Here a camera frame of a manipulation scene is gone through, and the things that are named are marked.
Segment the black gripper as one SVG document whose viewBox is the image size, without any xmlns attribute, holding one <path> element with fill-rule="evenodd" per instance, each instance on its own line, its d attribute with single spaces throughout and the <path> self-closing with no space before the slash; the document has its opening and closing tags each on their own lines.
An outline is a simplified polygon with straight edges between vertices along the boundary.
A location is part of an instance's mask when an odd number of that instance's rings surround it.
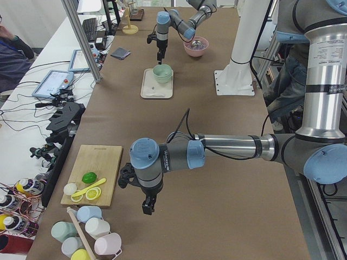
<svg viewBox="0 0 347 260">
<path fill-rule="evenodd" d="M 157 194 L 163 188 L 163 181 L 160 180 L 158 184 L 152 187 L 145 187 L 140 182 L 136 176 L 134 167 L 130 162 L 127 162 L 124 167 L 120 170 L 120 177 L 118 179 L 118 185 L 124 189 L 128 184 L 141 188 L 145 193 L 146 199 L 142 203 L 143 214 L 152 215 L 155 211 L 155 203 L 157 199 Z"/>
<path fill-rule="evenodd" d="M 147 44 L 150 44 L 152 41 L 156 41 L 158 48 L 158 64 L 162 64 L 162 60 L 165 58 L 166 49 L 168 47 L 168 36 L 168 32 L 153 32 L 147 36 Z"/>
</svg>

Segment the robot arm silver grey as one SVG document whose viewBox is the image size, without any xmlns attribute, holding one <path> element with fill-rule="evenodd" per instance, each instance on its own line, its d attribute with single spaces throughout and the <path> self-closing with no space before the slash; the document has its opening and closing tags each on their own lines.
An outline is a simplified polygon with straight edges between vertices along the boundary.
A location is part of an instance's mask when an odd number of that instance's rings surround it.
<svg viewBox="0 0 347 260">
<path fill-rule="evenodd" d="M 152 41 L 156 41 L 158 64 L 161 64 L 165 58 L 170 27 L 173 27 L 180 34 L 182 40 L 190 42 L 195 36 L 196 28 L 217 11 L 216 1 L 188 1 L 188 4 L 196 9 L 197 13 L 187 21 L 181 18 L 176 9 L 165 9 L 157 14 L 156 25 L 152 33 L 147 36 L 147 43 L 150 44 Z"/>
<path fill-rule="evenodd" d="M 293 134 L 260 137 L 174 132 L 164 144 L 150 138 L 136 140 L 118 184 L 141 188 L 145 214 L 155 210 L 164 173 L 202 167 L 207 151 L 234 160 L 276 161 L 320 184 L 346 177 L 345 136 L 339 130 L 346 73 L 346 1 L 281 1 L 277 38 L 310 43 L 302 126 Z"/>
</svg>

